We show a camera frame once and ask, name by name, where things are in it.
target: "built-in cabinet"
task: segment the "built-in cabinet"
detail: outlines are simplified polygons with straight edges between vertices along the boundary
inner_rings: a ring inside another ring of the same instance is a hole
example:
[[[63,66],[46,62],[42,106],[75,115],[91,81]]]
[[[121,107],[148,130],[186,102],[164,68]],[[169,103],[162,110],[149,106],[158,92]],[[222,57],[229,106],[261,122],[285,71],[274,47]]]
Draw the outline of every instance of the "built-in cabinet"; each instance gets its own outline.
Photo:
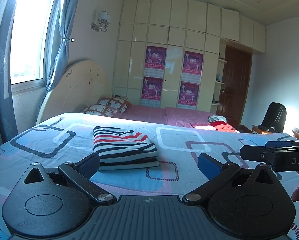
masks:
[[[124,0],[113,93],[140,103],[147,46],[167,48],[160,107],[177,107],[184,52],[203,54],[197,110],[216,112],[226,41],[265,52],[265,27],[237,11],[194,0]]]

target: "poster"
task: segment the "poster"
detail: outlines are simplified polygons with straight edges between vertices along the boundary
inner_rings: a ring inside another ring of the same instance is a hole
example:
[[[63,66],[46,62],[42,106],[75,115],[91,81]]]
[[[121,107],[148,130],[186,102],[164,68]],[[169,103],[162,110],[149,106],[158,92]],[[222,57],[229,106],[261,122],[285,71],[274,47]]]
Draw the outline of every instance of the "poster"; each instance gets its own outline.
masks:
[[[144,77],[141,105],[159,107],[161,103],[162,87],[162,78]]]
[[[188,82],[180,83],[180,92],[178,98],[178,108],[196,109],[199,84]]]
[[[203,68],[203,54],[185,51],[182,81],[199,84]]]
[[[146,77],[164,77],[166,48],[147,46],[145,57],[144,76]]]

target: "window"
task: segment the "window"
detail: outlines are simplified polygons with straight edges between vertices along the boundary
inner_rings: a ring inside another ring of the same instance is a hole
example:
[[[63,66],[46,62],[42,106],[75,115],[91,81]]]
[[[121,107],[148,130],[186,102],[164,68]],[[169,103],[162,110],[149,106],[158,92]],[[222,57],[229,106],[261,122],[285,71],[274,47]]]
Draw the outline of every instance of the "window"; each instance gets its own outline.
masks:
[[[54,0],[17,0],[11,34],[11,84],[44,82],[44,55]]]

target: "triangular cutout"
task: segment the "triangular cutout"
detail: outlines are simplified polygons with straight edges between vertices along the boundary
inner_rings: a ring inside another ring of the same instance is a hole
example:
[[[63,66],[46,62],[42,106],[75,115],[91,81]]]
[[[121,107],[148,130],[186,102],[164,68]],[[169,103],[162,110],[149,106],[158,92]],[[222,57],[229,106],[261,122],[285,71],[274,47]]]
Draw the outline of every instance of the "triangular cutout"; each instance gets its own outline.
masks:
[[[261,170],[255,181],[259,183],[273,184],[273,181],[266,170]]]
[[[26,179],[24,180],[24,183],[30,184],[30,183],[41,182],[41,181],[44,181],[43,176],[39,172],[39,169],[34,168],[27,175]]]

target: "lamp shade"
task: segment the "lamp shade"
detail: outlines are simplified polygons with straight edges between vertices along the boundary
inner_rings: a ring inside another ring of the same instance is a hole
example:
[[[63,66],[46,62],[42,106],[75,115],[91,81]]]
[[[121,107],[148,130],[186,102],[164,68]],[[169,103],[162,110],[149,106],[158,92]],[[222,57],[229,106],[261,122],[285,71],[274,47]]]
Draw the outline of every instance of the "lamp shade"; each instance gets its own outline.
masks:
[[[107,14],[107,24],[110,24],[110,14]]]
[[[107,12],[102,11],[99,15],[99,18],[102,20],[107,20]]]

